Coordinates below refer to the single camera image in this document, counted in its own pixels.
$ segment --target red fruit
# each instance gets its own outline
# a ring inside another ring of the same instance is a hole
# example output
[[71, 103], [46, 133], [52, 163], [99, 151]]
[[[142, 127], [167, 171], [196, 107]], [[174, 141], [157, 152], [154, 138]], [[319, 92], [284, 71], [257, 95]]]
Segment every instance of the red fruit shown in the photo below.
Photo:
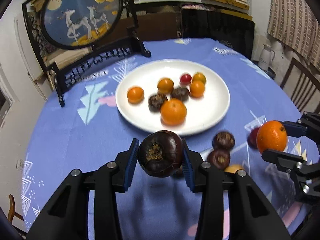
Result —
[[180, 84], [181, 85], [188, 85], [191, 83], [191, 79], [192, 77], [189, 75], [189, 74], [183, 74], [181, 77], [180, 77]]
[[260, 127], [256, 127], [254, 128], [251, 133], [249, 134], [248, 136], [248, 145], [253, 148], [253, 149], [257, 149], [257, 134], [258, 134], [258, 131], [259, 131], [259, 128]]

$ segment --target brown water chestnut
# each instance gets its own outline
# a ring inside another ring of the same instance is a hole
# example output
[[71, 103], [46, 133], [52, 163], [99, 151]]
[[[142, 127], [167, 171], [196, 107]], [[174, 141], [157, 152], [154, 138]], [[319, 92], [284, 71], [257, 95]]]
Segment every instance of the brown water chestnut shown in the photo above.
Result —
[[213, 138], [212, 146], [214, 149], [222, 148], [231, 150], [236, 144], [234, 136], [228, 131], [221, 131]]
[[168, 101], [168, 98], [163, 93], [154, 94], [149, 97], [148, 104], [150, 111], [158, 112], [161, 109], [161, 106], [165, 101]]
[[142, 141], [137, 155], [146, 174], [159, 178], [168, 177], [182, 164], [183, 143], [174, 132], [158, 131]]
[[224, 170], [230, 164], [230, 152], [226, 149], [215, 149], [209, 153], [207, 162], [219, 170]]
[[170, 92], [171, 98], [177, 98], [180, 101], [187, 101], [190, 95], [190, 91], [187, 88], [178, 87]]

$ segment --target white plate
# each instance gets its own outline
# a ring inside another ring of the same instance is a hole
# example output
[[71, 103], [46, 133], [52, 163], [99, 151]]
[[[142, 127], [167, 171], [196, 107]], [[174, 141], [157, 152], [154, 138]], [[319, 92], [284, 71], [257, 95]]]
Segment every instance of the white plate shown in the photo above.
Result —
[[[195, 72], [202, 72], [207, 78], [204, 96], [200, 99], [189, 98], [185, 102], [187, 117], [183, 124], [162, 124], [160, 113], [150, 112], [148, 107], [148, 98], [157, 93], [159, 80], [171, 78], [174, 86], [178, 87], [183, 73], [193, 76]], [[144, 90], [145, 98], [137, 105], [130, 104], [127, 99], [127, 91], [133, 86], [140, 86]], [[128, 122], [144, 131], [170, 130], [179, 135], [191, 135], [213, 127], [226, 115], [230, 93], [223, 79], [210, 68], [188, 60], [166, 59], [143, 64], [130, 72], [116, 89], [116, 104]]]

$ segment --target orange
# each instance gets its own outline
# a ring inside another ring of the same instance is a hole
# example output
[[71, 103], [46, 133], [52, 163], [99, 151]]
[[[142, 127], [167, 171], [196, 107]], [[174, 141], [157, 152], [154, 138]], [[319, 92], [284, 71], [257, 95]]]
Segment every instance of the orange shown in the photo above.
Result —
[[157, 87], [160, 93], [169, 94], [173, 90], [173, 81], [170, 78], [162, 78]]
[[165, 101], [160, 109], [162, 121], [167, 125], [179, 125], [184, 122], [187, 115], [186, 106], [178, 99]]
[[264, 123], [257, 133], [257, 147], [262, 154], [267, 149], [283, 151], [287, 146], [287, 132], [278, 121]]
[[243, 167], [240, 164], [233, 164], [225, 168], [224, 171], [236, 173], [238, 170], [243, 170]]
[[141, 87], [132, 87], [127, 92], [129, 103], [138, 104], [144, 99], [144, 91]]
[[192, 82], [194, 81], [201, 81], [203, 84], [205, 84], [207, 79], [201, 72], [196, 72], [192, 77]]
[[204, 83], [199, 80], [192, 82], [192, 84], [190, 85], [190, 95], [194, 98], [202, 97], [204, 90], [205, 90]]

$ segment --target wall outlet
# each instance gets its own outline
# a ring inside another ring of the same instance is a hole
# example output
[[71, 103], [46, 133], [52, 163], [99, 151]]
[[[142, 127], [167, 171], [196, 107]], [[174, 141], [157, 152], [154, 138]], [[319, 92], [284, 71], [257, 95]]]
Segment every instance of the wall outlet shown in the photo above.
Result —
[[17, 170], [23, 171], [23, 165], [24, 165], [24, 161], [22, 159], [18, 159], [17, 164], [16, 164]]

